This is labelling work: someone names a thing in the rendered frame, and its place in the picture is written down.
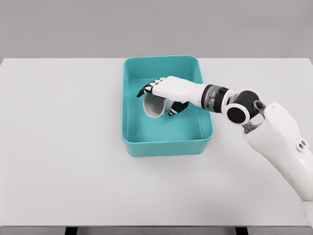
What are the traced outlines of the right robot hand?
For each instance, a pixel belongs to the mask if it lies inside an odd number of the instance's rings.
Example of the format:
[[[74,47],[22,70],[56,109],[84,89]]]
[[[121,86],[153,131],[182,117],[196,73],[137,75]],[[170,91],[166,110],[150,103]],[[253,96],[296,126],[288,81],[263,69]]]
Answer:
[[[160,77],[140,89],[136,97],[153,94],[173,101],[168,116],[174,116],[183,112],[190,103],[198,105],[199,94],[198,84],[186,79],[168,76]]]

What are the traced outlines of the white paper cup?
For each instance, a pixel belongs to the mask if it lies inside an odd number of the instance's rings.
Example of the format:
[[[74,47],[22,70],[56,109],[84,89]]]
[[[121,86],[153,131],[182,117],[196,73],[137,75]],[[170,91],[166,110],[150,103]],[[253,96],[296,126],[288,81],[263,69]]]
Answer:
[[[148,117],[159,118],[170,112],[173,103],[167,98],[146,94],[143,99],[143,109]]]

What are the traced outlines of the teal rectangular plastic basket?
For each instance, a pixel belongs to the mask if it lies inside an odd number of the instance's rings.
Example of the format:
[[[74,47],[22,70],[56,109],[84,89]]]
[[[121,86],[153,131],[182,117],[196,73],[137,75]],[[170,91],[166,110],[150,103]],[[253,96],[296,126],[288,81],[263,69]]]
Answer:
[[[171,117],[145,114],[138,92],[147,83],[168,75],[203,82],[199,61],[191,55],[131,57],[124,62],[121,137],[133,157],[200,154],[213,136],[211,114],[193,104]]]

